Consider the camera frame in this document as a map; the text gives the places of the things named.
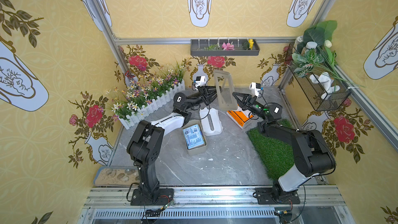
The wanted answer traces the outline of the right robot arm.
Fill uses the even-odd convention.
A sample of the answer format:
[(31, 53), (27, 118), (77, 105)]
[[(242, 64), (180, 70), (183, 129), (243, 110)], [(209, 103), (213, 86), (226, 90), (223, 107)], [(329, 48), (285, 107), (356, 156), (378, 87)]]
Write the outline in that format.
[(238, 106), (262, 119), (258, 122), (258, 131), (267, 138), (280, 140), (292, 147), (294, 164), (283, 176), (274, 181), (271, 189), (257, 190), (259, 201), (271, 198), (282, 204), (300, 202), (297, 190), (308, 180), (316, 176), (333, 173), (336, 161), (324, 138), (318, 130), (304, 131), (285, 127), (278, 123), (282, 118), (283, 107), (278, 103), (261, 104), (256, 96), (233, 92)]

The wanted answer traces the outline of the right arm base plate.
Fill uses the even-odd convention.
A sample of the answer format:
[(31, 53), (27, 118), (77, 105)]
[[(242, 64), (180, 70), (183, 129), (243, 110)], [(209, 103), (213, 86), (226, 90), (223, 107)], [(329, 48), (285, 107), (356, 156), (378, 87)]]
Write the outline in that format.
[(259, 205), (271, 204), (300, 204), (297, 191), (285, 192), (277, 187), (256, 188), (253, 197), (257, 199)]

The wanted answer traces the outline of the orange tissue box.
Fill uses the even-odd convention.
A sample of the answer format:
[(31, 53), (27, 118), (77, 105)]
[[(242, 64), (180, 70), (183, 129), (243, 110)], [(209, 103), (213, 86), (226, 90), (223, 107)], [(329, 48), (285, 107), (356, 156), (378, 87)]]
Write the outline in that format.
[(244, 129), (254, 118), (249, 111), (227, 111), (227, 115), (241, 128)]

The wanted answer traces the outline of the beige tissue box base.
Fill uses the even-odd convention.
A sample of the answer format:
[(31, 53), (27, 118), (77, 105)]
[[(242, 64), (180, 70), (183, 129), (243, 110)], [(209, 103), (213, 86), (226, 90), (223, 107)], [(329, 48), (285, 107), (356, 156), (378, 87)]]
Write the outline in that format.
[(207, 141), (199, 120), (189, 121), (182, 127), (186, 150), (190, 156), (204, 153), (207, 150)]

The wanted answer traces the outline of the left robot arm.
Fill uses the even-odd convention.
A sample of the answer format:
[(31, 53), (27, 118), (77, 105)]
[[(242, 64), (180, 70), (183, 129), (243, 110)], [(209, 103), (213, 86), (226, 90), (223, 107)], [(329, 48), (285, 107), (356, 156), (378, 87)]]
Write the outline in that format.
[(130, 142), (127, 153), (134, 165), (138, 168), (140, 184), (138, 192), (151, 202), (160, 196), (160, 183), (155, 172), (155, 161), (160, 154), (162, 141), (165, 135), (179, 129), (192, 120), (192, 109), (204, 103), (210, 105), (217, 98), (217, 86), (199, 86), (198, 92), (185, 95), (178, 92), (173, 98), (173, 111), (160, 120), (149, 122), (141, 120)]

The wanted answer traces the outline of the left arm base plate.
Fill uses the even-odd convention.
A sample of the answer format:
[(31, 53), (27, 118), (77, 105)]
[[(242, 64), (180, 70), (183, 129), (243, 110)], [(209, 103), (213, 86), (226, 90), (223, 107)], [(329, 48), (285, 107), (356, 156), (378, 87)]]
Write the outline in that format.
[(130, 201), (131, 206), (164, 206), (170, 203), (174, 198), (174, 189), (159, 188), (154, 193), (143, 192), (140, 189), (133, 191), (133, 196)]

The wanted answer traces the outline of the beige tissue box lid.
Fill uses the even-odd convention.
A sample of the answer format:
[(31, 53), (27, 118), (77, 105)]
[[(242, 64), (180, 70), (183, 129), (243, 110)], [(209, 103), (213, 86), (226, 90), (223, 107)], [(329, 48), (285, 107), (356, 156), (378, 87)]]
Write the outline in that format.
[(215, 70), (214, 80), (219, 108), (223, 111), (237, 110), (238, 104), (233, 96), (235, 88), (231, 74), (226, 71)]

